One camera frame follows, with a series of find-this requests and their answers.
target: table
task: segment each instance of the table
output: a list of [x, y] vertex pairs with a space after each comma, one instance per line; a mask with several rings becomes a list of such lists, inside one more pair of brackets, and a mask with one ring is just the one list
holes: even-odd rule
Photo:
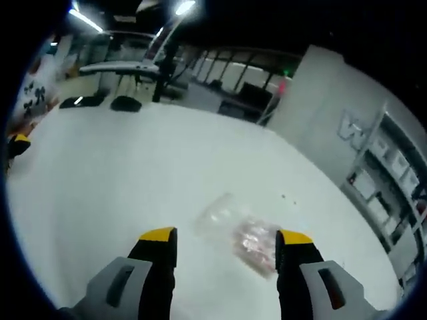
[[57, 306], [127, 256], [147, 230], [178, 228], [172, 319], [280, 319], [266, 280], [195, 234], [195, 218], [225, 192], [253, 214], [305, 231], [365, 288], [395, 306], [398, 281], [375, 234], [340, 190], [272, 131], [229, 117], [149, 103], [54, 109], [35, 128], [7, 182], [23, 254]]
[[[222, 99], [221, 104], [233, 105], [241, 109], [242, 111], [259, 114], [259, 116], [261, 116], [262, 114], [262, 108], [259, 108], [255, 105], [251, 105], [247, 101], [243, 101], [243, 99], [234, 92], [229, 92], [222, 88], [214, 87], [206, 83], [202, 83], [200, 81], [194, 81], [194, 83], [196, 85], [199, 85], [200, 87], [207, 89], [212, 93], [215, 93], [216, 95], [219, 95]], [[216, 112], [219, 112], [220, 108], [221, 108], [221, 105], [218, 106], [218, 109], [216, 110]]]
[[147, 77], [157, 77], [159, 67], [152, 61], [106, 61], [86, 65], [80, 68], [81, 74], [92, 74], [96, 72], [116, 72], [120, 74], [145, 75]]

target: white wall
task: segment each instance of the white wall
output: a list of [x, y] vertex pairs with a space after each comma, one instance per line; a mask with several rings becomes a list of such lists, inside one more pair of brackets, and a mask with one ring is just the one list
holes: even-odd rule
[[187, 108], [217, 113], [221, 102], [221, 95], [197, 83], [190, 83], [187, 94], [179, 104]]
[[219, 79], [221, 77], [222, 71], [226, 67], [226, 64], [227, 63], [225, 61], [216, 61], [215, 65], [213, 65], [212, 71], [209, 74], [209, 77], [207, 78], [206, 82], [211, 83], [213, 80]]
[[257, 67], [248, 66], [246, 72], [239, 83], [238, 92], [242, 89], [245, 82], [250, 83], [251, 85], [256, 85], [257, 87], [262, 88], [264, 83], [267, 81], [268, 72], [264, 71]]
[[414, 135], [425, 136], [421, 124], [389, 90], [345, 64], [341, 55], [311, 46], [268, 127], [341, 185], [357, 154], [337, 134], [344, 110], [370, 127], [385, 103], [407, 119], [409, 128], [418, 126]]
[[60, 42], [58, 43], [58, 49], [55, 54], [55, 59], [58, 64], [61, 64], [64, 61], [65, 57], [68, 55], [72, 41], [72, 35], [66, 35], [61, 38]]
[[423, 128], [419, 120], [396, 97], [389, 100], [387, 112], [405, 130], [427, 163], [427, 128]]
[[199, 72], [199, 69], [197, 72], [199, 72], [199, 75], [197, 76], [197, 80], [203, 82], [206, 79], [207, 72], [209, 72], [209, 68], [211, 67], [212, 60], [206, 59], [203, 65], [201, 65], [201, 70]]
[[244, 66], [241, 63], [229, 64], [224, 76], [222, 77], [222, 88], [228, 91], [234, 91], [236, 83], [239, 81]]

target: yellow object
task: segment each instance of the yellow object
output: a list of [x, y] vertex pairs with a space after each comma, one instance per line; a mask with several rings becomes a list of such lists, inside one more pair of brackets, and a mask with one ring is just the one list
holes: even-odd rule
[[144, 233], [139, 240], [147, 240], [147, 241], [169, 241], [169, 235], [171, 231], [174, 229], [174, 227], [167, 227], [162, 229], [156, 229], [148, 231], [147, 233]]
[[26, 136], [22, 135], [22, 134], [17, 134], [16, 138], [15, 138], [15, 141], [29, 142], [29, 139]]
[[285, 245], [301, 245], [304, 243], [313, 243], [313, 240], [311, 240], [303, 233], [288, 230], [280, 230], [280, 232], [283, 235]]

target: ceiling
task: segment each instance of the ceiling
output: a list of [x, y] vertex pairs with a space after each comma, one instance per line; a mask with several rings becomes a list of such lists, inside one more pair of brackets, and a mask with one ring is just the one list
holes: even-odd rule
[[[177, 3], [161, 1], [136, 15], [140, 0], [78, 2], [101, 15], [106, 29], [144, 33], [156, 33]], [[198, 0], [196, 14], [186, 19], [175, 36], [204, 47], [257, 47], [298, 55], [310, 44], [329, 48], [389, 88], [421, 119], [427, 112], [421, 100], [427, 82], [422, 68], [426, 37], [425, 28], [420, 27], [425, 19], [421, 4], [342, 2]], [[136, 17], [136, 23], [117, 22], [114, 15]]]

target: metal frame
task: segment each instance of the metal frame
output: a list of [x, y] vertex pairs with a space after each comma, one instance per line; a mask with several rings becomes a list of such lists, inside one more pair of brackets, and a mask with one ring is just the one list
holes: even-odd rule
[[206, 50], [206, 54], [205, 54], [205, 57], [203, 58], [203, 61], [201, 62], [201, 65], [200, 65], [200, 68], [199, 68], [199, 71], [197, 72], [197, 75], [195, 75], [195, 78], [197, 79], [198, 77], [199, 77], [199, 75], [200, 75], [200, 72], [201, 72], [201, 68], [203, 68], [203, 65], [205, 64], [205, 61], [206, 61], [206, 58], [207, 58], [207, 56], [209, 55], [209, 50]]
[[270, 80], [272, 79], [273, 75], [274, 75], [274, 73], [273, 73], [273, 72], [270, 72], [270, 73], [268, 74], [267, 80], [266, 80], [266, 82], [264, 82], [264, 85], [262, 86], [262, 89], [263, 89], [263, 90], [266, 90], [266, 88], [267, 88], [267, 86], [268, 86], [268, 83], [270, 83]]
[[218, 60], [218, 57], [220, 56], [220, 52], [219, 50], [217, 50], [215, 57], [212, 60], [211, 66], [209, 68], [209, 71], [206, 73], [206, 78], [203, 80], [203, 83], [205, 83], [207, 81], [207, 78], [210, 76], [212, 69], [214, 68], [215, 62]]
[[[372, 126], [372, 130], [371, 130], [363, 148], [357, 154], [356, 159], [352, 164], [352, 168], [351, 168], [350, 172], [354, 172], [354, 170], [360, 165], [362, 158], [364, 157], [365, 153], [368, 152], [368, 147], [369, 147], [370, 143], [374, 140], [374, 138], [378, 132], [378, 129], [380, 128], [385, 117], [387, 117], [387, 104], [386, 103], [383, 105], [382, 110], [377, 114], [376, 120]], [[406, 215], [405, 218], [403, 218], [403, 220], [405, 220], [409, 224], [409, 226], [411, 228], [411, 232], [414, 235], [415, 240], [417, 242], [418, 254], [417, 254], [417, 258], [415, 259], [413, 264], [415, 265], [415, 267], [418, 270], [426, 258], [426, 251], [427, 250], [426, 250], [426, 244], [424, 242], [424, 230], [422, 229], [422, 222], [423, 222], [423, 220], [425, 220], [425, 218], [427, 218], [427, 209], [424, 212], [422, 212], [421, 214], [419, 214], [419, 212], [417, 212], [416, 208], [413, 206], [410, 196], [405, 194], [404, 190], [399, 186], [398, 180], [396, 180], [395, 178], [393, 178], [393, 179], [395, 180], [399, 189], [402, 190], [403, 195], [406, 198], [406, 200], [409, 204], [409, 207], [410, 207], [408, 215]], [[347, 181], [345, 180], [344, 183], [342, 184], [341, 188], [346, 187], [346, 184], [347, 184]], [[411, 226], [410, 219], [415, 219], [414, 226]]]
[[135, 31], [106, 30], [103, 33], [106, 33], [108, 35], [114, 35], [116, 33], [121, 33], [121, 34], [126, 34], [126, 35], [141, 35], [143, 37], [152, 38], [152, 39], [155, 38], [154, 34], [135, 32]]
[[[155, 54], [154, 58], [153, 58], [153, 63], [155, 63], [157, 61], [157, 59], [159, 59], [160, 53], [163, 50], [163, 48], [165, 47], [166, 43], [169, 41], [169, 39], [171, 38], [171, 36], [175, 33], [175, 30], [179, 27], [179, 25], [181, 24], [181, 22], [183, 21], [184, 17], [182, 17], [181, 19], [178, 19], [177, 21], [173, 22], [173, 27], [171, 32], [169, 33], [169, 35], [167, 35], [167, 37], [163, 40], [163, 43], [160, 45], [160, 48], [157, 50], [157, 53]], [[150, 43], [149, 48], [151, 47], [152, 43], [154, 43], [154, 41], [157, 39], [158, 37], [154, 38], [153, 41]]]
[[201, 55], [203, 54], [203, 50], [199, 50], [197, 52], [196, 58], [194, 59], [194, 61], [191, 63], [190, 68], [194, 69], [195, 65], [197, 65], [197, 62], [199, 61], [199, 59], [201, 58]]
[[224, 76], [224, 74], [226, 73], [226, 70], [228, 68], [228, 65], [230, 64], [230, 62], [232, 62], [234, 55], [236, 54], [236, 51], [231, 51], [232, 54], [230, 55], [230, 58], [228, 58], [227, 62], [226, 62], [226, 66], [224, 67], [224, 69], [221, 72], [220, 78], [218, 79], [219, 81], [222, 81], [222, 77]]
[[238, 89], [238, 87], [239, 87], [239, 84], [240, 84], [240, 81], [242, 81], [243, 76], [244, 76], [244, 74], [245, 74], [246, 70], [248, 70], [248, 65], [249, 65], [249, 63], [252, 61], [252, 59], [253, 59], [255, 56], [256, 56], [256, 53], [251, 53], [251, 54], [250, 54], [250, 56], [249, 56], [248, 60], [246, 61], [245, 67], [243, 68], [243, 71], [242, 71], [242, 73], [240, 74], [240, 77], [239, 77], [239, 79], [238, 79], [238, 82], [237, 82], [237, 83], [236, 83], [236, 85], [234, 86], [234, 92], [236, 92], [236, 91], [237, 91], [237, 89]]

